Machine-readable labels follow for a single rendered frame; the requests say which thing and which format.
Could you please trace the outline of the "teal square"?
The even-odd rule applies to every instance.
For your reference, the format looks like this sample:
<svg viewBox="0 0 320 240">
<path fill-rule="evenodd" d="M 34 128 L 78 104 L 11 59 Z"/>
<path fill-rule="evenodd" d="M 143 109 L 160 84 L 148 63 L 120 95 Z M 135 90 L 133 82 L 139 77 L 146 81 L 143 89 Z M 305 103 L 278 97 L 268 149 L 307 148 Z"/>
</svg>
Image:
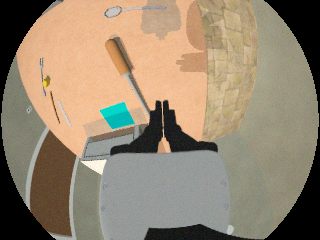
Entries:
<svg viewBox="0 0 320 240">
<path fill-rule="evenodd" d="M 111 129 L 135 124 L 125 103 L 119 103 L 99 110 Z"/>
</svg>

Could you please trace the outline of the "grey spoon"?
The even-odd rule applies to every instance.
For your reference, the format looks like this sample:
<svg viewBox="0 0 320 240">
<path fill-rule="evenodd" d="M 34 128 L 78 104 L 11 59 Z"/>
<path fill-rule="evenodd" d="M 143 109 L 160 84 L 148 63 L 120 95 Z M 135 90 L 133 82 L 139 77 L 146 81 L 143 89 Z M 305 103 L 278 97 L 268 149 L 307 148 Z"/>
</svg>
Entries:
<svg viewBox="0 0 320 240">
<path fill-rule="evenodd" d="M 166 7 L 161 7 L 161 6 L 142 6 L 142 7 L 131 7 L 131 8 L 124 8 L 124 9 L 121 9 L 120 7 L 118 7 L 117 9 L 117 7 L 118 6 L 114 6 L 106 9 L 104 12 L 104 16 L 107 18 L 112 18 L 112 17 L 116 17 L 123 11 L 138 10 L 138 9 L 165 9 L 166 10 Z"/>
</svg>

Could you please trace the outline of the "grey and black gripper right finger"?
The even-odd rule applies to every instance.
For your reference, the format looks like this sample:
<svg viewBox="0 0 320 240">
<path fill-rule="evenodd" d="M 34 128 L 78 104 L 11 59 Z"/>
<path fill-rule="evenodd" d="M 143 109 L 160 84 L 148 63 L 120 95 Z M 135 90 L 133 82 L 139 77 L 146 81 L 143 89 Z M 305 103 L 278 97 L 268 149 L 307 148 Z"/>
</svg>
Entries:
<svg viewBox="0 0 320 240">
<path fill-rule="evenodd" d="M 176 122 L 175 110 L 169 109 L 168 100 L 163 101 L 163 125 L 164 138 L 169 142 L 171 152 L 212 150 L 218 153 L 216 143 L 196 141 L 194 138 L 182 131 L 181 126 Z"/>
</svg>

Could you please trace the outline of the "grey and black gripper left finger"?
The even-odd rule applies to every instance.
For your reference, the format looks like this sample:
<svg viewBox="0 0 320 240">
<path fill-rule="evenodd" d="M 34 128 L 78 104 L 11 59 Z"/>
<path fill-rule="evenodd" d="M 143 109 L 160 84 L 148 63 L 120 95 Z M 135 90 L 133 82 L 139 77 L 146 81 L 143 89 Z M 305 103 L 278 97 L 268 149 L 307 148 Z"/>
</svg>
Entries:
<svg viewBox="0 0 320 240">
<path fill-rule="evenodd" d="M 155 122 L 155 123 L 154 123 Z M 156 100 L 155 110 L 150 110 L 149 125 L 145 127 L 143 134 L 130 144 L 114 146 L 110 150 L 110 156 L 118 153 L 157 153 L 158 145 L 163 138 L 162 103 Z"/>
</svg>

